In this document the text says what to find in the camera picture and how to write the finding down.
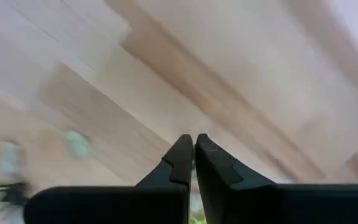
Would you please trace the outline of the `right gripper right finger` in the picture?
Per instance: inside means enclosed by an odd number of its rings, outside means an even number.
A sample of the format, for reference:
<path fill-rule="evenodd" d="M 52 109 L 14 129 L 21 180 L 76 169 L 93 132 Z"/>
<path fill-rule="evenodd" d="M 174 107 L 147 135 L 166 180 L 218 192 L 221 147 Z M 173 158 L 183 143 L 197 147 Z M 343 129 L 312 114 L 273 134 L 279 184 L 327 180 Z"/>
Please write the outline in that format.
<path fill-rule="evenodd" d="M 270 223 L 264 213 L 262 191 L 275 182 L 246 166 L 200 134 L 195 164 L 201 199 L 208 223 Z"/>

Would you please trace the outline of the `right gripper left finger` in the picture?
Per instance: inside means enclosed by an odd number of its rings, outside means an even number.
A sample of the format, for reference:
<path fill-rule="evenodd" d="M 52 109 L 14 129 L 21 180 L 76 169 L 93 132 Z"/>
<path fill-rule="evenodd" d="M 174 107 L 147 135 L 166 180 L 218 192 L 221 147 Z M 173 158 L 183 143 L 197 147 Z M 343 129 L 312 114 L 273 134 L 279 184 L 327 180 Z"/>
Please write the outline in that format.
<path fill-rule="evenodd" d="M 137 188 L 151 188 L 164 199 L 160 214 L 167 215 L 165 223 L 188 223 L 193 141 L 189 134 L 181 135 L 149 172 Z"/>

